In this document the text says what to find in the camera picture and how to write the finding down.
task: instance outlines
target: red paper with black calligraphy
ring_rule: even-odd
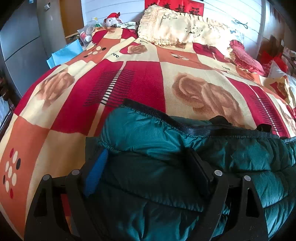
[[[186,12],[203,16],[204,4],[190,0],[145,0],[145,9],[151,5],[158,5],[176,12]]]

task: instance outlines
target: white dot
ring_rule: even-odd
[[[11,179],[12,185],[15,186],[15,184],[17,183],[17,175],[16,173],[14,173],[12,175],[12,179]]]
[[[9,182],[8,181],[5,182],[5,189],[7,192],[9,191]]]
[[[7,172],[8,168],[9,168],[9,161],[7,161],[7,163],[6,163],[5,172]]]
[[[17,151],[14,153],[12,157],[12,163],[14,164],[17,161]]]
[[[11,177],[11,174],[12,174],[12,166],[9,167],[9,170],[8,170],[8,178]]]

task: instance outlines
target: black line pattern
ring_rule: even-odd
[[[134,73],[128,69],[104,72],[89,93],[84,106],[102,103],[118,107],[127,97]]]
[[[256,95],[251,95],[250,98],[255,103],[258,113],[262,115],[265,124],[271,125],[272,130],[278,133],[285,131],[281,121],[275,116],[274,107],[267,98],[259,98]]]

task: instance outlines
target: plush toy with red hat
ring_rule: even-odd
[[[115,12],[111,13],[107,18],[104,19],[106,26],[111,27],[114,24],[123,23],[121,21],[121,19],[119,18],[119,16],[120,16],[120,12],[119,13],[115,13]]]

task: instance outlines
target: blue paper bag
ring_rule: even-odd
[[[82,51],[83,49],[79,43],[79,40],[77,39],[73,43],[70,43],[59,51],[53,53],[52,56],[47,60],[47,64],[52,69],[59,64],[64,64],[70,61]]]

